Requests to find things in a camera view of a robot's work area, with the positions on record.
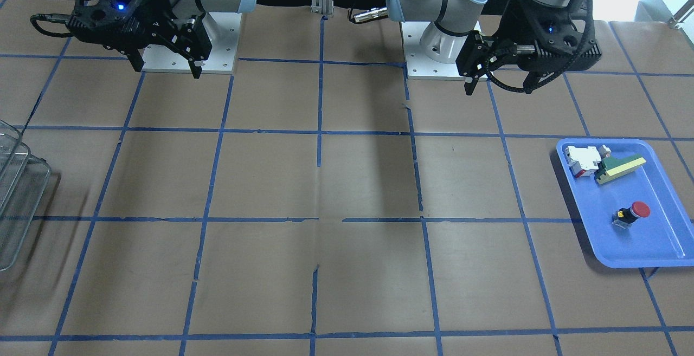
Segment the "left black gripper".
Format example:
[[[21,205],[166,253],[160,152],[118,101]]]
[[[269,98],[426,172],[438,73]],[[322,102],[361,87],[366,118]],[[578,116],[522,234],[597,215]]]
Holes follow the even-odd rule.
[[[516,64],[528,72],[523,93],[540,87],[548,72],[563,69],[574,55],[583,32],[573,21],[588,18],[586,0],[569,0],[568,5],[553,8],[535,0],[509,0],[502,15],[502,48],[511,50]],[[470,31],[456,58],[458,74],[465,77],[465,94],[471,96],[479,79],[490,72],[485,63],[498,44],[496,35]]]

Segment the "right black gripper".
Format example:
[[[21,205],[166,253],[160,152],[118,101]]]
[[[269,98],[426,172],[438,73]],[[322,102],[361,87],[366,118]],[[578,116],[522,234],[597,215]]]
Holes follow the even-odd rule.
[[[194,79],[211,53],[205,16],[174,22],[170,0],[76,0],[69,31],[78,40],[125,51],[136,72],[145,65],[142,53],[149,44],[170,46],[188,60]]]

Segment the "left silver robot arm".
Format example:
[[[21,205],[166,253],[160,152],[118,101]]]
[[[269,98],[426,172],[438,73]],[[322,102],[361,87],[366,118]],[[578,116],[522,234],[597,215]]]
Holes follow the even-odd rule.
[[[426,56],[455,65],[468,95],[483,75],[506,91],[531,94],[602,59],[593,0],[508,0],[490,36],[475,30],[488,0],[385,2],[391,20],[427,23],[420,40]]]

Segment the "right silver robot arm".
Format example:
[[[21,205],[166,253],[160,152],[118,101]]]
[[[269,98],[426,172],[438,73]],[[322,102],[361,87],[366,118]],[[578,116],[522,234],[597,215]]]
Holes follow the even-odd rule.
[[[76,0],[76,39],[128,58],[137,72],[232,74],[241,20],[257,0]]]

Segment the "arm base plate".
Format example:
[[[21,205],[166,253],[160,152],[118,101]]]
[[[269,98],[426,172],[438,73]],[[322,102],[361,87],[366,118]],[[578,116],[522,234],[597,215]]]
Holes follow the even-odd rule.
[[[407,76],[414,80],[462,80],[456,59],[466,37],[443,33],[432,21],[401,22],[402,46],[406,57]]]
[[[151,73],[233,74],[243,14],[211,12],[189,18],[166,46],[144,50],[142,70]]]

